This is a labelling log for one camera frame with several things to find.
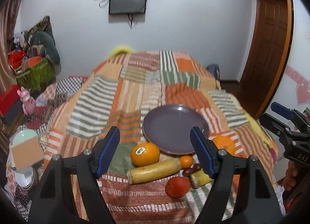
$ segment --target pillow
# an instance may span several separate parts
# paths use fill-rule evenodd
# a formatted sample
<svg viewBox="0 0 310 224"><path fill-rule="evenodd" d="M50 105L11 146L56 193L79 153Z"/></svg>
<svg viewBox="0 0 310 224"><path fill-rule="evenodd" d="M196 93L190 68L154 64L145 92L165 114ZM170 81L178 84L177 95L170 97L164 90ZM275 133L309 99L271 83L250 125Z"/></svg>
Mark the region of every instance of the pillow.
<svg viewBox="0 0 310 224"><path fill-rule="evenodd" d="M46 57L52 64L59 64L60 57L55 47L53 38L44 31L36 31L31 39L31 45L43 45L46 51Z"/></svg>
<svg viewBox="0 0 310 224"><path fill-rule="evenodd" d="M37 24L35 24L32 28L30 28L28 31L25 31L24 43L21 44L21 46L23 47L23 50L25 52L28 51L28 48L30 46L28 44L28 40L29 40L30 35L32 35L36 31L45 31L46 33L48 33L52 37L54 45L55 45L55 40L54 40L54 37L53 37L52 25L51 25L50 17L49 16L45 16Z"/></svg>

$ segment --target small orange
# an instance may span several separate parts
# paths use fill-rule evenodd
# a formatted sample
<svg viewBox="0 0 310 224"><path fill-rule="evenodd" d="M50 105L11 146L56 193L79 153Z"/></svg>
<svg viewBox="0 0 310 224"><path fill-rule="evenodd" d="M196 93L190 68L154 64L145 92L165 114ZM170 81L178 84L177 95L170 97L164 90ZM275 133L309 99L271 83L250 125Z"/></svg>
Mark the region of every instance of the small orange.
<svg viewBox="0 0 310 224"><path fill-rule="evenodd" d="M191 156L182 156L179 158L182 169L190 168L193 164L193 158Z"/></svg>
<svg viewBox="0 0 310 224"><path fill-rule="evenodd" d="M131 149L130 157L136 166L144 166L156 163L159 160L160 151L153 143L138 144Z"/></svg>
<svg viewBox="0 0 310 224"><path fill-rule="evenodd" d="M218 136L212 140L218 149L226 150L230 155L234 155L236 152L235 143L230 137Z"/></svg>

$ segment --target wooden floor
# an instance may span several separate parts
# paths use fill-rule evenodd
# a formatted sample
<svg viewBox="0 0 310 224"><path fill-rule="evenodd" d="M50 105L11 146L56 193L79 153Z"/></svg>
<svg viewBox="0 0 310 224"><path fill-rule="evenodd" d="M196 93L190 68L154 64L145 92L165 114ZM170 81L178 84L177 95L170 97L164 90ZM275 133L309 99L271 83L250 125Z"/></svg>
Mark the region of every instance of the wooden floor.
<svg viewBox="0 0 310 224"><path fill-rule="evenodd" d="M233 94L241 106L253 117L256 116L258 109L264 101L264 96L260 92L252 88L242 88L236 81L234 83L228 83L226 81L221 82L222 89L225 89L227 93Z"/></svg>

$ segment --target blue gripper pad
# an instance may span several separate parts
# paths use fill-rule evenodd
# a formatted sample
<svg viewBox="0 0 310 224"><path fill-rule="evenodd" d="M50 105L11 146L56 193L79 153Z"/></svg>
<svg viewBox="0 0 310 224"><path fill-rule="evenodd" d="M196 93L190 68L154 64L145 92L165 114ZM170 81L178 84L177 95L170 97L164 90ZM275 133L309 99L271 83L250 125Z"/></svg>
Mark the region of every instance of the blue gripper pad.
<svg viewBox="0 0 310 224"><path fill-rule="evenodd" d="M270 108L273 112L276 112L277 114L279 114L280 116L283 116L287 120L291 120L294 117L294 114L290 109L284 107L283 105L277 102L273 102Z"/></svg>
<svg viewBox="0 0 310 224"><path fill-rule="evenodd" d="M102 174L108 171L108 168L110 166L110 163L112 161L116 148L118 146L120 137L121 136L120 136L119 129L115 127L111 137L109 138L105 148L103 149L99 157L98 168L96 171L96 174L98 177L101 177Z"/></svg>
<svg viewBox="0 0 310 224"><path fill-rule="evenodd" d="M218 150L216 145L211 140L205 139L198 127L191 129L190 140L204 173L215 179L220 167L216 155Z"/></svg>

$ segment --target pink heart sticker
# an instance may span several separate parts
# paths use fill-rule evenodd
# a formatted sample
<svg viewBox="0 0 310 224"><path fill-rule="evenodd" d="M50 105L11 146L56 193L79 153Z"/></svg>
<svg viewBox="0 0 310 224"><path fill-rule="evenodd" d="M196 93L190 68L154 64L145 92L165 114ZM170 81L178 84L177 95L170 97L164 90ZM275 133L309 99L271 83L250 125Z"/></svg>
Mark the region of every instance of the pink heart sticker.
<svg viewBox="0 0 310 224"><path fill-rule="evenodd" d="M296 87L297 103L307 104L310 102L310 82L297 84Z"/></svg>

